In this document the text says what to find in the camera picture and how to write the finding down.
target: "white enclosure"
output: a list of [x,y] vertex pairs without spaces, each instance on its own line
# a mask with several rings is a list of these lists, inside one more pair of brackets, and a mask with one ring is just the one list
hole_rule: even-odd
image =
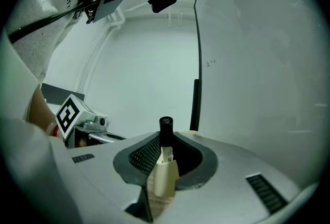
[[195,20],[171,28],[164,18],[130,20],[105,44],[86,102],[109,114],[109,132],[125,137],[159,130],[163,116],[188,130],[196,78]]
[[196,0],[199,131],[244,147],[300,187],[329,149],[328,27],[313,0]]

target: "black cable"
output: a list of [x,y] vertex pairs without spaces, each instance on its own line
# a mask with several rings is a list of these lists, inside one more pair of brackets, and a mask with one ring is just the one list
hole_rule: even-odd
[[19,30],[15,31],[15,32],[13,32],[12,34],[9,35],[9,40],[13,44],[16,41],[18,41],[19,39],[27,36],[28,34],[34,32],[34,31],[36,31],[36,30],[38,30],[38,29],[40,29],[40,28],[42,28],[42,27],[44,27],[48,24],[51,24],[51,23],[57,21],[58,19],[66,16],[66,15],[72,13],[72,12],[76,12],[76,11],[79,11],[79,10],[86,9],[88,7],[91,7],[95,4],[97,4],[98,2],[100,2],[100,0],[93,1],[92,3],[89,3],[89,4],[80,4],[77,7],[71,9],[70,11],[60,13],[60,14],[57,14],[57,15],[53,15],[53,16],[41,19],[39,21],[36,21],[34,23],[31,23],[27,26],[21,27]]

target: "vent slot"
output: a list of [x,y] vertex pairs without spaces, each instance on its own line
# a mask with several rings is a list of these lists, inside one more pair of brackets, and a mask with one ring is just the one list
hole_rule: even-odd
[[274,214],[287,205],[284,198],[261,174],[246,177],[246,180],[268,209],[270,214]]
[[94,157],[95,157],[94,155],[92,155],[91,153],[88,153],[88,154],[83,154],[82,156],[72,157],[72,160],[76,164],[76,163],[80,163],[80,162],[92,159]]

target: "white shirt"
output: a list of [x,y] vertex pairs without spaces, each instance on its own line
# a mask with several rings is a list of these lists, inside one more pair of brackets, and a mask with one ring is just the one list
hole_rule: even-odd
[[[8,19],[6,30],[11,34],[20,27],[71,10],[77,3],[78,0],[19,0]],[[72,17],[73,14],[69,14],[13,44],[39,83],[45,78],[53,51],[79,20]]]

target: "white wall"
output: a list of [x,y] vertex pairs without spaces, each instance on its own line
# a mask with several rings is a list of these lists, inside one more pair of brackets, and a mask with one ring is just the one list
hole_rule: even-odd
[[106,44],[86,92],[86,103],[109,114],[108,131],[125,137],[159,130],[171,116],[189,129],[198,78],[194,20],[127,20]]
[[49,62],[44,83],[66,90],[75,90],[77,77],[82,71],[81,65],[108,19],[103,18],[89,25],[86,21],[87,17],[84,14],[56,48]]
[[311,0],[198,0],[200,132],[261,156],[300,187],[329,150],[329,34]]

